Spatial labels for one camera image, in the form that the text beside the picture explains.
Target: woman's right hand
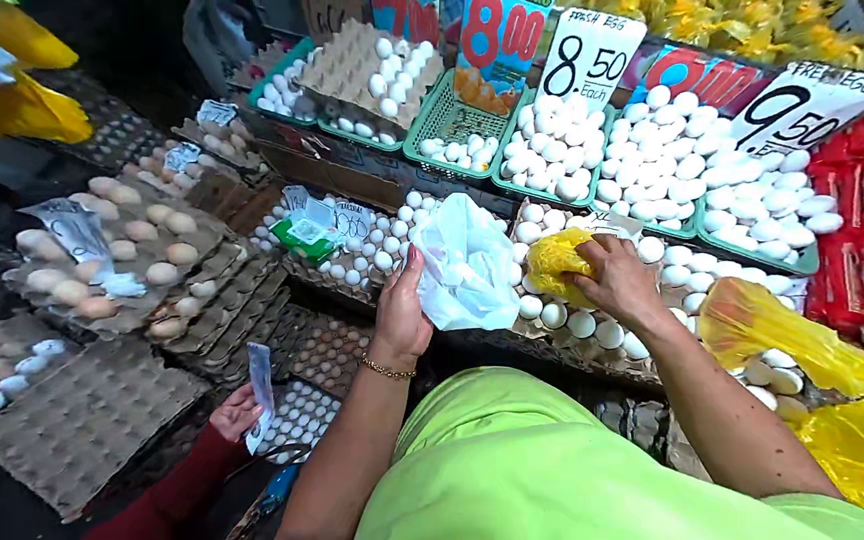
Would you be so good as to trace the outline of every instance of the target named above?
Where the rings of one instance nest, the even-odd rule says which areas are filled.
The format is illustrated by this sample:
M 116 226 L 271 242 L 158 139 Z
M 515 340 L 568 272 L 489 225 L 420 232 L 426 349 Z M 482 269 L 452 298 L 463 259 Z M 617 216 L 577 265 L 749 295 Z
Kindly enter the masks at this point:
M 595 278 L 565 273 L 585 298 L 633 332 L 675 317 L 663 304 L 655 276 L 642 264 L 631 240 L 612 234 L 593 238 L 576 247 L 575 253 L 591 265 Z

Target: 9.50 each sign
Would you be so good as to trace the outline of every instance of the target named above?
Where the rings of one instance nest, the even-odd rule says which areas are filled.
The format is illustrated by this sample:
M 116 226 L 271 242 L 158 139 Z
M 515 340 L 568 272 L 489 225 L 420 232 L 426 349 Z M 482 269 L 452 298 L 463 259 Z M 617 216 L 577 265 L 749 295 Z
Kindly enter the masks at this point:
M 864 111 L 864 72 L 789 62 L 732 120 L 738 149 L 756 156 L 808 149 Z

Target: handwritten price sign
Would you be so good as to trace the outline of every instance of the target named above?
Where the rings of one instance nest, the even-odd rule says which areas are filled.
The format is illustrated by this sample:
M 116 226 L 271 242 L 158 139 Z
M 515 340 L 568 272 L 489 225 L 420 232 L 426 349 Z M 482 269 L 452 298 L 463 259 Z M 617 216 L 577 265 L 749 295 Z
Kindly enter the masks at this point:
M 439 0 L 374 0 L 375 28 L 411 43 L 439 45 Z

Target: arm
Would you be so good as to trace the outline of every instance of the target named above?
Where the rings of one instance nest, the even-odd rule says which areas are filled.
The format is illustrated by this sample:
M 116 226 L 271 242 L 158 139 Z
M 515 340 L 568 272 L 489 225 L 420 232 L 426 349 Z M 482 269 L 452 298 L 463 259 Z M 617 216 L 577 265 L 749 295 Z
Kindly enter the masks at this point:
M 411 372 L 432 338 L 416 287 L 423 256 L 409 247 L 404 271 L 382 289 L 367 358 L 394 372 Z M 352 538 L 379 479 L 389 469 L 402 427 L 407 378 L 359 368 L 342 410 L 295 482 L 277 538 Z
M 663 305 L 629 240 L 596 234 L 576 249 L 595 279 L 569 274 L 596 306 L 632 331 L 652 355 L 672 411 L 718 485 L 750 497 L 814 493 L 842 499 L 777 414 L 728 374 Z
M 233 392 L 209 417 L 188 457 L 122 513 L 91 529 L 88 540 L 163 540 L 186 521 L 226 476 L 249 459 L 242 434 L 261 414 L 252 385 Z

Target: forearm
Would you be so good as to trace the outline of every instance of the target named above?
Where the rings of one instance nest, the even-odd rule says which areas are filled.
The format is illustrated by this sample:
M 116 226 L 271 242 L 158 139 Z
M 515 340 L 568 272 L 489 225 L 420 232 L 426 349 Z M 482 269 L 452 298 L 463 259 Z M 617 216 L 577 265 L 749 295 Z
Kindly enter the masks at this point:
M 652 354 L 672 411 L 716 484 L 756 498 L 842 498 L 782 419 L 742 388 L 674 316 L 654 314 L 633 331 Z
M 378 349 L 369 351 L 372 362 L 408 370 Z M 408 391 L 407 379 L 359 369 L 342 410 L 302 467 L 278 538 L 354 536 L 362 510 L 389 468 Z

